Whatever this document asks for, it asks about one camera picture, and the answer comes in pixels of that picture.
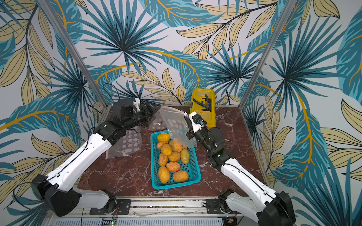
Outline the clear zipper bag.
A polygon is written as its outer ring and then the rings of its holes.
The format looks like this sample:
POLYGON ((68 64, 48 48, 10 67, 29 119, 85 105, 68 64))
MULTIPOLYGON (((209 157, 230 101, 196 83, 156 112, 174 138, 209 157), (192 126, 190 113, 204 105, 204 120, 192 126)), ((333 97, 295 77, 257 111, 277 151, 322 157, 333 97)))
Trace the clear zipper bag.
POLYGON ((186 147, 196 147, 197 142, 195 138, 188 139, 187 132, 189 128, 185 120, 184 112, 172 107, 162 106, 159 109, 161 117, 169 130, 171 139, 176 140, 181 145, 186 147))

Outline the greenish potato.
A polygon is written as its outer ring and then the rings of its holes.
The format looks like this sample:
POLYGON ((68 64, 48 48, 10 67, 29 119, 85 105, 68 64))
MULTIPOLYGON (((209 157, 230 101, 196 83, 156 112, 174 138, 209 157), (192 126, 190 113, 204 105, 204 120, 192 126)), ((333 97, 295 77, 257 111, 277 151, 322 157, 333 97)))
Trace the greenish potato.
POLYGON ((181 151, 181 161, 183 164, 187 165, 189 163, 190 160, 190 154, 188 149, 183 149, 181 151))

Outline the yellow potato top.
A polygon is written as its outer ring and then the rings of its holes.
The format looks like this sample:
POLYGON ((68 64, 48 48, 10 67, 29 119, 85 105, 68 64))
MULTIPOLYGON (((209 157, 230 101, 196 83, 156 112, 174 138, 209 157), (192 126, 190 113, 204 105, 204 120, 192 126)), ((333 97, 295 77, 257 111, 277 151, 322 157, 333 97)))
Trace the yellow potato top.
POLYGON ((170 140, 170 134, 169 133, 161 133, 157 135, 157 140, 162 143, 168 143, 170 140))

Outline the yellow potato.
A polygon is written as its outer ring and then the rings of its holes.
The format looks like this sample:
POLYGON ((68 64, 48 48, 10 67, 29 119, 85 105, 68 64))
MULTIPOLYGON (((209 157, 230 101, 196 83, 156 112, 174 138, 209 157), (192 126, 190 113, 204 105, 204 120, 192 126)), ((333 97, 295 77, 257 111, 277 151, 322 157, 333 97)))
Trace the yellow potato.
POLYGON ((169 133, 161 133, 157 135, 157 140, 162 143, 168 143, 170 140, 170 134, 169 133))
POLYGON ((160 151, 165 156, 170 156, 173 152, 171 146, 168 143, 165 143, 161 146, 160 151))

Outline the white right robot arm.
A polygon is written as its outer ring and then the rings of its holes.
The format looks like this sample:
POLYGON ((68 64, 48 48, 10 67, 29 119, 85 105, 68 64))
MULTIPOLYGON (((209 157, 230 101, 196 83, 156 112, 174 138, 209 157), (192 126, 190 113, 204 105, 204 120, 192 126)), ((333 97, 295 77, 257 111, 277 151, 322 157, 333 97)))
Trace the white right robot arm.
POLYGON ((248 196, 228 190, 219 197, 224 212, 236 211, 260 226, 293 226, 296 216, 290 196, 276 192, 251 173, 221 145, 220 138, 202 125, 189 126, 188 139, 195 138, 207 150, 207 160, 235 182, 248 196))

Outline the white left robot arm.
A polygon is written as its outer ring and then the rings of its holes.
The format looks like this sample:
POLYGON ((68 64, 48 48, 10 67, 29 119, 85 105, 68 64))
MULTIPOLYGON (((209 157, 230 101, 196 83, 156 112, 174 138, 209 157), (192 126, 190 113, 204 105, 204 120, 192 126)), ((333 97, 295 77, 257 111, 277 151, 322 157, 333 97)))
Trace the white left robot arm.
POLYGON ((100 155, 126 136, 127 131, 150 125, 161 105, 127 98, 118 100, 112 107, 111 117, 102 122, 69 159, 46 176, 37 175, 33 179, 35 193, 56 216, 86 208, 106 215, 116 212, 116 197, 110 192, 77 189, 74 184, 100 155))

